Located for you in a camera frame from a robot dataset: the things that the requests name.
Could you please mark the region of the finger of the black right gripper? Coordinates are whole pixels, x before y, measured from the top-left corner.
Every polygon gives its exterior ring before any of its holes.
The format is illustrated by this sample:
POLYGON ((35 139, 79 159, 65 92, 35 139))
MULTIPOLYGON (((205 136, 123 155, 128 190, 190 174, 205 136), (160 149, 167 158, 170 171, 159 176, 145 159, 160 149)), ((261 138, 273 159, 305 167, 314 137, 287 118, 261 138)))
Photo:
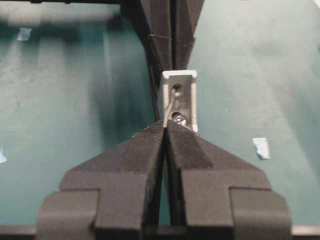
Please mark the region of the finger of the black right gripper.
POLYGON ((290 240, 286 199, 266 173, 174 121, 165 129, 171 223, 187 240, 290 240))

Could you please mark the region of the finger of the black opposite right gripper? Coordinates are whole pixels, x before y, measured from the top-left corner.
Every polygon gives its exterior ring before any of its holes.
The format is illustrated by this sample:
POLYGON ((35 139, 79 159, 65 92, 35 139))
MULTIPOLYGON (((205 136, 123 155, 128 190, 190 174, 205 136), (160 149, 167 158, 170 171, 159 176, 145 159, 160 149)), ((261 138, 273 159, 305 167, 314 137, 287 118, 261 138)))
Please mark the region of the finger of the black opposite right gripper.
POLYGON ((195 44, 195 31, 204 0, 173 2, 173 69, 185 70, 195 44))

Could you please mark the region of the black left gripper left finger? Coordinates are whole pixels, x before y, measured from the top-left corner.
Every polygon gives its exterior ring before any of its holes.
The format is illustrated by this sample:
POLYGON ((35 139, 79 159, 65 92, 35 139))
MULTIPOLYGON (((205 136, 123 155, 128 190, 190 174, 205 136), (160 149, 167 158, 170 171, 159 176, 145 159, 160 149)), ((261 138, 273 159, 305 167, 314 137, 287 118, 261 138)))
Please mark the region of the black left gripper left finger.
POLYGON ((68 170, 48 195, 39 240, 141 240, 159 222, 164 127, 158 121, 68 170))

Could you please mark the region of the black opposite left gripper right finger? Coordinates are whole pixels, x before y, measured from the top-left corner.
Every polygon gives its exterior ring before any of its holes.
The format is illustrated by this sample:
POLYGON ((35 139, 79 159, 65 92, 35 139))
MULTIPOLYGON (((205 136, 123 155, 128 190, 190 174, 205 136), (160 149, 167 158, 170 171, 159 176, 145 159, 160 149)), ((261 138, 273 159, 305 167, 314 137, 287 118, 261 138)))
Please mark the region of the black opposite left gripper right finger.
POLYGON ((131 22, 145 50, 155 119, 160 119, 158 91, 163 71, 173 69, 171 2, 121 0, 121 12, 131 22))

